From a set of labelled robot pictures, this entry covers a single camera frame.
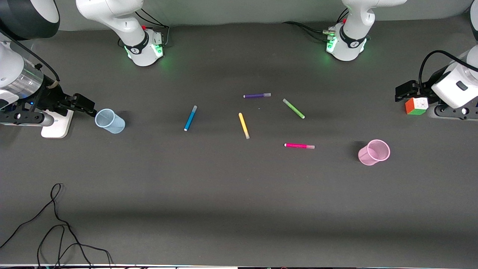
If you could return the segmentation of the pink mesh cup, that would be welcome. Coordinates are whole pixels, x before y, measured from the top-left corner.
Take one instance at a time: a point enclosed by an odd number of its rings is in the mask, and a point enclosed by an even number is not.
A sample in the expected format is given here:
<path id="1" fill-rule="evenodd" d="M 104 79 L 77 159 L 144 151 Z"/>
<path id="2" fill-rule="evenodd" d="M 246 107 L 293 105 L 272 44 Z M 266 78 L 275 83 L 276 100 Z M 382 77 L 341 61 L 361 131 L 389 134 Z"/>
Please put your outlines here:
<path id="1" fill-rule="evenodd" d="M 374 139 L 361 148 L 357 156 L 362 164 L 372 166 L 387 160 L 390 153 L 390 147 L 386 142 Z"/>

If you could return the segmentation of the multicoloured puzzle cube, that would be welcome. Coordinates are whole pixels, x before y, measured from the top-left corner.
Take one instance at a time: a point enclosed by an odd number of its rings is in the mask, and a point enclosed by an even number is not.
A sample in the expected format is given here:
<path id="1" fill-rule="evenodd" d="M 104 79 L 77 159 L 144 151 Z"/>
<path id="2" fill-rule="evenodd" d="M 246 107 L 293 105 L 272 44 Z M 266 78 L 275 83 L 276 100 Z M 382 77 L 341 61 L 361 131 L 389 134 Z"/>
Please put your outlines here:
<path id="1" fill-rule="evenodd" d="M 405 112 L 407 115 L 422 115 L 429 108 L 428 98 L 411 98 L 405 102 Z"/>

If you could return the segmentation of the white stand with flat base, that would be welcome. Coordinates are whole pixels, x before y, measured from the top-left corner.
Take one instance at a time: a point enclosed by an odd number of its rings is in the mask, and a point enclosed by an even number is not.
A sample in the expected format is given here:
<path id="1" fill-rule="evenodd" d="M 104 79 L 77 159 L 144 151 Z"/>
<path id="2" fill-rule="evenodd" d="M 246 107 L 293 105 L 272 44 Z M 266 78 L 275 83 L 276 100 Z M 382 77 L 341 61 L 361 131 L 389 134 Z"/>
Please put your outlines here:
<path id="1" fill-rule="evenodd" d="M 74 112 L 71 110 L 67 110 L 67 116 L 62 116 L 56 112 L 50 112 L 48 110 L 44 111 L 43 113 L 50 115 L 54 119 L 54 121 L 51 126 L 42 127 L 41 136 L 43 138 L 51 139 L 65 138 L 69 132 Z"/>

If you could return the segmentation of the green marker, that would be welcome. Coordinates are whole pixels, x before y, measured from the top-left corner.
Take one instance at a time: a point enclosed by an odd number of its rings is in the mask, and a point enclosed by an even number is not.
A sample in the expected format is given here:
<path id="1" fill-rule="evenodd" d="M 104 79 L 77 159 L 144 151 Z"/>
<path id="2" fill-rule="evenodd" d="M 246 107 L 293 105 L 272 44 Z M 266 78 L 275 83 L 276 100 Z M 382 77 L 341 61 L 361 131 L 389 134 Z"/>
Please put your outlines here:
<path id="1" fill-rule="evenodd" d="M 301 119 L 305 119 L 305 115 L 299 111 L 292 103 L 290 103 L 287 99 L 283 99 L 282 102 L 286 104 L 291 110 L 293 110 Z"/>

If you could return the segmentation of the yellow marker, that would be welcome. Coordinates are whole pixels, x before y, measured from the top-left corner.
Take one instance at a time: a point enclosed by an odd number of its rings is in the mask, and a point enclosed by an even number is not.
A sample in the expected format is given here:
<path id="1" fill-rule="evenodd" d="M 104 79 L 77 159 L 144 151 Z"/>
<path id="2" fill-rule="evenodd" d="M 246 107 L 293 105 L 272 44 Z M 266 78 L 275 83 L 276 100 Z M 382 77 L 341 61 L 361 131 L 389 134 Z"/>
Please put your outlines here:
<path id="1" fill-rule="evenodd" d="M 238 116 L 239 116 L 239 120 L 240 120 L 240 123 L 241 123 L 242 130 L 244 132 L 245 138 L 250 139 L 249 131 L 248 131 L 248 128 L 246 127 L 246 122 L 245 122 L 243 114 L 238 113 Z"/>

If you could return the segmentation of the blue marker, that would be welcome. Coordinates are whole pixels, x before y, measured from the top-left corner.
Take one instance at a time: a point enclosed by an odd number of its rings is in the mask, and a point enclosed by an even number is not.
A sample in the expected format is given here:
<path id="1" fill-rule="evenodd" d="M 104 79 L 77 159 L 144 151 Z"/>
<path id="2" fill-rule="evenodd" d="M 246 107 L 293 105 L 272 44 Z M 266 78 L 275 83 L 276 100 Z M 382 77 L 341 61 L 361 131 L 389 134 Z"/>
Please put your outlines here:
<path id="1" fill-rule="evenodd" d="M 189 114 L 189 117 L 188 117 L 188 120 L 184 126 L 184 131 L 188 131 L 191 124 L 192 124 L 192 121 L 193 121 L 193 118 L 195 117 L 195 114 L 196 114 L 196 110 L 197 110 L 198 106 L 197 105 L 194 105 L 190 114 Z"/>

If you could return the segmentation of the light blue mesh cup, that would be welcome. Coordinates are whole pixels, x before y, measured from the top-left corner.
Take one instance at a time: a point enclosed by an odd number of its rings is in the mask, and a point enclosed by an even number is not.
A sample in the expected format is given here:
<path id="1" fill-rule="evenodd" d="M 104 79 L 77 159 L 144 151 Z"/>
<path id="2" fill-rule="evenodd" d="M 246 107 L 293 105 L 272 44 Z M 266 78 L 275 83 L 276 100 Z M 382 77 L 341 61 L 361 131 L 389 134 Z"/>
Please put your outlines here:
<path id="1" fill-rule="evenodd" d="M 123 118 L 119 117 L 112 109 L 101 109 L 94 118 L 95 124 L 110 133 L 118 134 L 126 126 Z"/>

